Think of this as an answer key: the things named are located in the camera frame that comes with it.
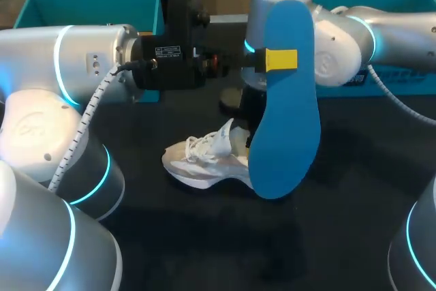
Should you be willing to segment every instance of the shoelace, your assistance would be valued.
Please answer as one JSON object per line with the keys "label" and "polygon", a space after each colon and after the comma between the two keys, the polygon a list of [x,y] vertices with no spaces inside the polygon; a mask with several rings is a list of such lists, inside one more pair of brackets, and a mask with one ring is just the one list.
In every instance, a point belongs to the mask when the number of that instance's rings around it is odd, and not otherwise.
{"label": "shoelace", "polygon": [[207,154],[207,151],[211,147],[211,141],[215,134],[217,134],[217,132],[211,132],[202,138],[190,136],[188,139],[186,139],[186,160],[190,163],[195,162],[197,159],[211,164],[218,162],[218,159],[214,155]]}

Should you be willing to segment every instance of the teal container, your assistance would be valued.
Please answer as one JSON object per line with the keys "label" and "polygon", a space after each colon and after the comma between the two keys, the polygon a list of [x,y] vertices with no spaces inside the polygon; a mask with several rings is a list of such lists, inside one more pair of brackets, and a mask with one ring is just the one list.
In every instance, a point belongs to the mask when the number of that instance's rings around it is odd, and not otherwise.
{"label": "teal container", "polygon": [[[14,28],[109,23],[153,35],[165,29],[160,0],[26,0]],[[157,102],[159,92],[145,91],[140,101]]]}
{"label": "teal container", "polygon": [[[313,0],[328,10],[338,6],[369,6],[387,12],[436,12],[435,0]],[[436,94],[436,74],[426,74],[409,69],[374,65],[384,84],[395,95]],[[317,86],[318,97],[367,97],[384,95],[366,68],[339,88]]]}

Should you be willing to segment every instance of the blue shoe insole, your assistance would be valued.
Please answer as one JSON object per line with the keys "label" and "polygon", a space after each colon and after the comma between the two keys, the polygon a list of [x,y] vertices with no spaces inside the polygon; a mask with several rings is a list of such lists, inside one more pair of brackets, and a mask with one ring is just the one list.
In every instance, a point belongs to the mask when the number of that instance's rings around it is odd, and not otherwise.
{"label": "blue shoe insole", "polygon": [[249,152],[249,175],[257,195],[275,199],[305,177],[320,143],[315,92],[313,21],[299,1],[278,2],[266,21],[264,47],[296,49],[298,67],[266,73],[266,109]]}

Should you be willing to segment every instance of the shoe sole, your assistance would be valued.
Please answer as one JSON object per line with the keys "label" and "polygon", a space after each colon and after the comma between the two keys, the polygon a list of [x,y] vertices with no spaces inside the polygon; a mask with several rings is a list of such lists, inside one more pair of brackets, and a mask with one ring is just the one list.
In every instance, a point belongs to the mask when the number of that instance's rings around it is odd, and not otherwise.
{"label": "shoe sole", "polygon": [[165,167],[165,169],[168,173],[171,174],[171,176],[173,176],[175,179],[178,179],[181,183],[184,183],[184,184],[186,184],[190,187],[194,187],[196,189],[208,189],[212,185],[217,184],[218,182],[220,182],[222,180],[226,180],[226,179],[237,179],[239,181],[242,181],[250,189],[253,189],[253,187],[251,186],[251,181],[247,177],[242,177],[242,176],[238,176],[238,175],[231,175],[228,177],[216,177],[214,179],[209,179],[209,180],[196,180],[196,179],[190,179],[189,177],[183,177],[181,175],[175,174],[175,173],[169,171],[166,167]]}

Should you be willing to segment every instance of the black table surface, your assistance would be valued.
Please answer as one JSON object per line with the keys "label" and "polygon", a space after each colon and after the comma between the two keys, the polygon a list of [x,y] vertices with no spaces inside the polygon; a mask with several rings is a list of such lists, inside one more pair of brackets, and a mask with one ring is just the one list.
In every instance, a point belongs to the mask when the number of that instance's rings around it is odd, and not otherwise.
{"label": "black table surface", "polygon": [[[219,129],[219,94],[238,83],[230,74],[98,110],[93,130],[127,187],[103,222],[123,253],[121,290],[391,290],[388,247],[433,176],[436,129],[385,97],[324,99],[319,155],[289,196],[263,200],[231,180],[184,186],[162,167],[164,149]],[[436,117],[434,97],[404,100]]]}

